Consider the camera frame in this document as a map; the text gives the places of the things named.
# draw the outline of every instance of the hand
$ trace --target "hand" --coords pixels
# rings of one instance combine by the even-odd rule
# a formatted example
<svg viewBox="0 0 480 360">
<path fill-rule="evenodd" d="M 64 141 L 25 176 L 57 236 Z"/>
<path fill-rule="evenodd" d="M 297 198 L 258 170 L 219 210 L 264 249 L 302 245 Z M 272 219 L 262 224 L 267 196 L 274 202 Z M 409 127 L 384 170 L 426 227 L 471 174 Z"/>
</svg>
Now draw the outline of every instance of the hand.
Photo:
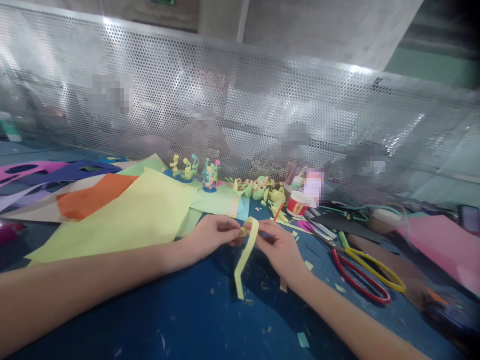
<svg viewBox="0 0 480 360">
<path fill-rule="evenodd" d="M 271 220 L 262 220 L 258 224 L 259 234 L 256 237 L 256 245 L 268 257 L 281 278 L 288 284 L 293 284 L 298 277 L 309 273 L 292 233 Z M 250 234 L 252 224 L 245 224 L 245 228 Z M 271 237 L 264 238 L 260 236 L 260 232 L 267 233 Z"/>
<path fill-rule="evenodd" d="M 226 215 L 207 215 L 182 241 L 194 249 L 197 260 L 209 256 L 221 245 L 229 243 L 230 246 L 240 246 L 242 231 L 240 224 Z"/>
</svg>

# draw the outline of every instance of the pencil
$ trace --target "pencil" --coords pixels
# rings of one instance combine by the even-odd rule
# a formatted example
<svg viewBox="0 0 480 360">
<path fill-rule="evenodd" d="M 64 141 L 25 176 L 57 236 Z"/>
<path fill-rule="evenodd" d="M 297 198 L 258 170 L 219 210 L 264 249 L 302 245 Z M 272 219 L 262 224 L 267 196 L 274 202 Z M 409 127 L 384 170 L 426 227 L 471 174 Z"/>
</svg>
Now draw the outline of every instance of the pencil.
<svg viewBox="0 0 480 360">
<path fill-rule="evenodd" d="M 278 208 L 278 212 L 275 215 L 275 219 L 273 220 L 274 223 L 277 222 L 277 219 L 279 218 L 280 213 L 282 212 L 282 209 L 284 208 L 285 203 L 282 202 L 280 207 Z"/>
</svg>

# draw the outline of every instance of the orange paper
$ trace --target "orange paper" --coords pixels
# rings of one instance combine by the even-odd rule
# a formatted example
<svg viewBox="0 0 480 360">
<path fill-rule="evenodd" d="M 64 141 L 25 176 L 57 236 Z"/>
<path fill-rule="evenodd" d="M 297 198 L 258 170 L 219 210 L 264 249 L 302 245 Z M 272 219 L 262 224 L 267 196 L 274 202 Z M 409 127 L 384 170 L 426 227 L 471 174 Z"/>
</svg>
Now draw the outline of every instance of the orange paper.
<svg viewBox="0 0 480 360">
<path fill-rule="evenodd" d="M 107 174 L 94 187 L 56 197 L 62 216 L 83 220 L 118 198 L 138 176 Z"/>
</svg>

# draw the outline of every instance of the metal mesh fence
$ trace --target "metal mesh fence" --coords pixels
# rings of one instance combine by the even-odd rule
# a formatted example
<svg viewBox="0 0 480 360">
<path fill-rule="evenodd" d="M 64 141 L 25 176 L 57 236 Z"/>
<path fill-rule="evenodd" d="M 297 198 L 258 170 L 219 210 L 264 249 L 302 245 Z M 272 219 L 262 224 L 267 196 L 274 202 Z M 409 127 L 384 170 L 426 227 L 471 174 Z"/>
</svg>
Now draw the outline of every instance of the metal mesh fence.
<svg viewBox="0 0 480 360">
<path fill-rule="evenodd" d="M 195 153 L 242 179 L 281 180 L 295 161 L 357 204 L 412 194 L 462 141 L 480 150 L 474 92 L 7 0 L 0 32 L 0 111 L 39 138 L 132 159 Z M 98 113 L 89 96 L 107 75 L 124 85 Z M 192 106 L 213 107 L 213 127 L 189 118 Z M 308 132 L 301 155 L 279 142 L 292 125 Z M 373 148 L 386 165 L 362 171 Z"/>
</svg>

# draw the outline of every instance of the red scissors handle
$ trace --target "red scissors handle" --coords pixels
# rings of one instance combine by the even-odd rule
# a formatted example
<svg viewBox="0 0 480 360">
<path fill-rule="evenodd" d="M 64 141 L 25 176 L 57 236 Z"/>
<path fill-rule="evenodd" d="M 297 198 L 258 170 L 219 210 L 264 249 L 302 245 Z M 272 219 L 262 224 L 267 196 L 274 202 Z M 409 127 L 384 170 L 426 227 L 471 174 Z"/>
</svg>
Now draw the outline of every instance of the red scissors handle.
<svg viewBox="0 0 480 360">
<path fill-rule="evenodd" d="M 350 261 L 348 261 L 346 258 L 343 256 L 339 256 L 339 253 L 337 252 L 336 249 L 332 249 L 333 252 L 333 260 L 335 261 L 336 267 L 338 268 L 338 271 L 340 274 L 359 292 L 364 294 L 366 297 L 369 299 L 379 303 L 379 304 L 390 304 L 392 302 L 392 298 L 390 297 L 390 294 L 385 290 L 382 286 L 377 284 L 376 281 L 374 281 L 372 278 L 367 276 L 362 270 L 360 270 L 358 267 L 356 267 L 354 264 L 352 264 Z M 361 287 L 357 282 L 345 271 L 344 267 L 340 263 L 340 260 L 345 264 L 346 267 L 349 267 L 350 269 L 354 270 L 357 274 L 359 274 L 362 278 L 367 280 L 375 289 L 378 290 L 380 294 L 383 295 L 383 297 L 376 296 L 374 293 L 364 289 Z"/>
</svg>

